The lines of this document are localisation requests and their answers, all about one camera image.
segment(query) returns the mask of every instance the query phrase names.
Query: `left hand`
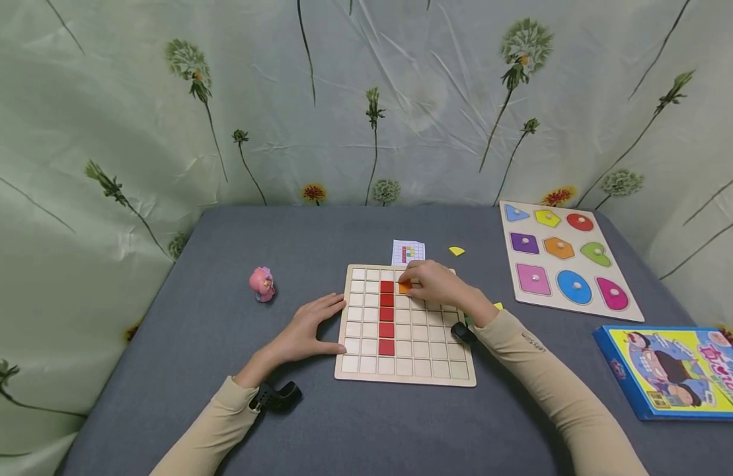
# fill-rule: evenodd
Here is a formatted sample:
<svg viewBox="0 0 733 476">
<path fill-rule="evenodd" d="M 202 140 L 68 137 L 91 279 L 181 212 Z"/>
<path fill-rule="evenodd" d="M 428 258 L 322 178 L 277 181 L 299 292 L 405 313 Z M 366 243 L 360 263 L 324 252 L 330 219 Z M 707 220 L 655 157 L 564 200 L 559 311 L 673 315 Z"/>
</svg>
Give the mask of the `left hand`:
<svg viewBox="0 0 733 476">
<path fill-rule="evenodd" d="M 345 305 L 345 295 L 334 293 L 302 305 L 284 331 L 266 346 L 267 350 L 280 364 L 322 354 L 345 354 L 345 346 L 316 338 L 319 325 L 342 311 Z"/>
</svg>

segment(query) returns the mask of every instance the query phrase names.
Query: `purple square puzzle piece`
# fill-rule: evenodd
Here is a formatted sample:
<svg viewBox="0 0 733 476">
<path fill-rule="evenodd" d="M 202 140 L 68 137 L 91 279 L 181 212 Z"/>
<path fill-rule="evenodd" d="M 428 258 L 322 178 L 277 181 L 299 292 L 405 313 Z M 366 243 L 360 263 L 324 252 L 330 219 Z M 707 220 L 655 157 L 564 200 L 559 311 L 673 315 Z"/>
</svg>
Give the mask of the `purple square puzzle piece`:
<svg viewBox="0 0 733 476">
<path fill-rule="evenodd" d="M 535 236 L 525 235 L 523 233 L 512 233 L 512 248 L 515 251 L 538 255 L 538 241 Z"/>
<path fill-rule="evenodd" d="M 546 270 L 540 266 L 517 263 L 517 276 L 520 278 L 520 287 L 531 294 L 551 296 L 551 286 L 546 276 Z"/>
</svg>

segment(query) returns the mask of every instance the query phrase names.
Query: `wooden grid board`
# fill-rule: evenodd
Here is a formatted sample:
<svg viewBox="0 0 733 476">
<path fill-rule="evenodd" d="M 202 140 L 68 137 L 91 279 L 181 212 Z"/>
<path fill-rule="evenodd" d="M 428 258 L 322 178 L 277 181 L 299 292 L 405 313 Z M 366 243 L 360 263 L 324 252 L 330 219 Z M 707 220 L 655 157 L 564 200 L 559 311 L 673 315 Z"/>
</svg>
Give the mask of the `wooden grid board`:
<svg viewBox="0 0 733 476">
<path fill-rule="evenodd" d="M 503 200 L 500 206 L 518 301 L 644 321 L 591 212 Z"/>
<path fill-rule="evenodd" d="M 456 307 L 406 296 L 403 266 L 351 264 L 345 284 L 337 356 L 340 380 L 474 387 L 472 354 L 451 335 L 463 321 Z"/>
</svg>

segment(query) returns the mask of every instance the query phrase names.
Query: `gray table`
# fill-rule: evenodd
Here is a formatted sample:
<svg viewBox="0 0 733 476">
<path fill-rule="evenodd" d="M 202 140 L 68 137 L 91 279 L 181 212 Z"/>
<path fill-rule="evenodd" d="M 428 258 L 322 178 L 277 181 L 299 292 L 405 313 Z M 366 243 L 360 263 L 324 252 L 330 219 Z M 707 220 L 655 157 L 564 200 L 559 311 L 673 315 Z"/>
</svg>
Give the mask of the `gray table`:
<svg viewBox="0 0 733 476">
<path fill-rule="evenodd" d="M 599 223 L 650 325 L 691 325 L 685 310 L 603 216 Z M 342 290 L 348 264 L 389 264 L 393 239 L 500 300 L 609 407 L 652 475 L 733 473 L 733 424 L 641 422 L 594 344 L 602 317 L 514 300 L 500 212 L 455 206 L 222 207 L 206 212 L 77 437 L 61 475 L 146 475 L 202 407 L 298 306 Z M 447 247 L 467 250 L 453 257 Z M 279 295 L 247 287 L 269 266 Z M 340 320 L 323 325 L 336 340 Z M 477 387 L 336 381 L 315 358 L 272 377 L 305 394 L 264 415 L 224 461 L 226 475 L 555 475 L 570 456 L 551 423 L 485 349 Z"/>
</svg>

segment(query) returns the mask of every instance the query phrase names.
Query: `pink toy figure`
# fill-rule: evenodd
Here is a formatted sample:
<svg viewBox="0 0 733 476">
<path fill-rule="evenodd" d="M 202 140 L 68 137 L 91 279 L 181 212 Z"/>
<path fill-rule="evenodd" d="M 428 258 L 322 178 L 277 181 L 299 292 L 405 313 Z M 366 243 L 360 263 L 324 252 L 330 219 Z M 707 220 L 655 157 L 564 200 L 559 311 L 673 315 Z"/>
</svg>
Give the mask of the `pink toy figure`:
<svg viewBox="0 0 733 476">
<path fill-rule="evenodd" d="M 250 275 L 250 289 L 255 291 L 257 302 L 268 302 L 272 299 L 276 290 L 273 289 L 273 276 L 271 270 L 265 266 L 255 268 Z"/>
</svg>

